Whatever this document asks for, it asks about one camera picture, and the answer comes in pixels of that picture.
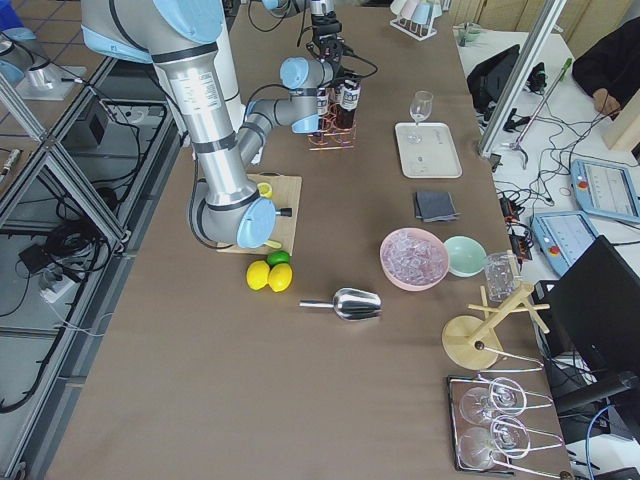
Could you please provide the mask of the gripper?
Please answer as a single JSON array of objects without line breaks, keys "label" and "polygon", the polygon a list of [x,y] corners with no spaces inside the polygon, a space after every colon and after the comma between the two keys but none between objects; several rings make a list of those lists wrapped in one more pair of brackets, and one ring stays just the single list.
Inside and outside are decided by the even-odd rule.
[{"label": "gripper", "polygon": [[335,1],[310,1],[309,10],[312,28],[309,46],[314,45],[318,50],[341,50],[343,46],[343,40],[340,37],[342,24],[335,12]]}]

